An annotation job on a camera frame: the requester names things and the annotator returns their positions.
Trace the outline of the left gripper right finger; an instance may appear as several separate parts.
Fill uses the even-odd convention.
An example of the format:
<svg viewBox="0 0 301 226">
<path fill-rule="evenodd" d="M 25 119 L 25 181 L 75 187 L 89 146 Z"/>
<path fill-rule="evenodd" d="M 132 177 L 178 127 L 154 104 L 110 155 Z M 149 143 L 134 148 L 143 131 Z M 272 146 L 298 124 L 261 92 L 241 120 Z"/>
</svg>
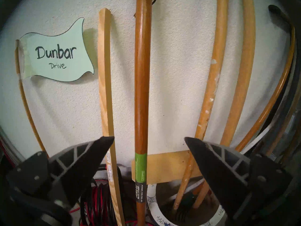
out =
<svg viewBox="0 0 301 226">
<path fill-rule="evenodd" d="M 185 137 L 184 141 L 193 155 L 200 172 L 215 194 L 228 218 L 239 220 L 238 213 L 244 200 L 250 194 L 248 182 L 235 170 L 235 165 L 250 161 L 239 152 L 224 145 L 206 142 L 193 137 Z"/>
</svg>

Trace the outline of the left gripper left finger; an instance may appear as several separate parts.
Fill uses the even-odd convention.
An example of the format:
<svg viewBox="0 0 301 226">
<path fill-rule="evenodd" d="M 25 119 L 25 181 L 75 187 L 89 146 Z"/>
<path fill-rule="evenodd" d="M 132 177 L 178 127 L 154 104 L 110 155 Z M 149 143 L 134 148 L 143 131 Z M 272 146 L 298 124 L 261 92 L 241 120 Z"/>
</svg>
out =
<svg viewBox="0 0 301 226">
<path fill-rule="evenodd" d="M 74 206 L 97 172 L 114 136 L 68 147 L 48 159 L 52 180 L 50 200 Z"/>
</svg>

